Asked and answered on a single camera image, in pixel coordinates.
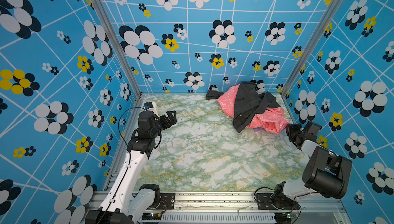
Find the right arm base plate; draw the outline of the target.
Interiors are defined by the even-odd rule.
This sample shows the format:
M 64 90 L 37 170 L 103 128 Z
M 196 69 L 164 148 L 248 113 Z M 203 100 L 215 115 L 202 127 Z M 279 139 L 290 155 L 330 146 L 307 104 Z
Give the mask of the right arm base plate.
M 257 193 L 254 195 L 259 210 L 291 211 L 300 210 L 297 201 L 291 200 L 283 194 Z

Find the purple cloth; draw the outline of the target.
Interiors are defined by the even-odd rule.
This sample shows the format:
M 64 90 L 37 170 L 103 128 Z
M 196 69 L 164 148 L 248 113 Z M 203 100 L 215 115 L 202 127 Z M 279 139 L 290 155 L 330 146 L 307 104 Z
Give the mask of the purple cloth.
M 258 131 L 263 131 L 264 128 L 263 128 L 263 127 L 258 127 L 258 128 L 253 128 L 253 130 L 254 130 L 255 132 L 258 132 Z

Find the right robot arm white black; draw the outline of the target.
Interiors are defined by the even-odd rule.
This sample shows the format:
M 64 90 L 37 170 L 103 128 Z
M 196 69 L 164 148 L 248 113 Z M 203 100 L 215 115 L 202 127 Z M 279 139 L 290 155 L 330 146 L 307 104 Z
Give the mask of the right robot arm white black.
M 306 154 L 309 161 L 302 177 L 293 182 L 282 182 L 275 187 L 271 201 L 275 208 L 298 208 L 299 201 L 308 197 L 343 198 L 348 189 L 353 163 L 316 143 L 322 126 L 307 122 L 288 124 L 289 142 Z

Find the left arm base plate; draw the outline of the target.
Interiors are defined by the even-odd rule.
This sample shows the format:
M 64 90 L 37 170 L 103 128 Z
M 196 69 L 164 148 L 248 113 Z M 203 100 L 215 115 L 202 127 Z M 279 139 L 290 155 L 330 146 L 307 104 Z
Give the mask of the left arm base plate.
M 149 210 L 173 210 L 175 204 L 175 193 L 161 193 L 158 204 L 148 207 Z

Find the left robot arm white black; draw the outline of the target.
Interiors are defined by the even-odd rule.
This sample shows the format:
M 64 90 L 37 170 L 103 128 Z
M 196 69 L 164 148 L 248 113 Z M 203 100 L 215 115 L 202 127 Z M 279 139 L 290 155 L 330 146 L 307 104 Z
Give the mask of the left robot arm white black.
M 127 144 L 124 163 L 114 185 L 97 210 L 90 210 L 85 217 L 87 224 L 136 224 L 145 211 L 160 204 L 160 186 L 144 184 L 135 197 L 132 192 L 153 150 L 160 145 L 165 129 L 177 123 L 176 111 L 162 116 L 149 108 L 139 113 L 138 126 Z

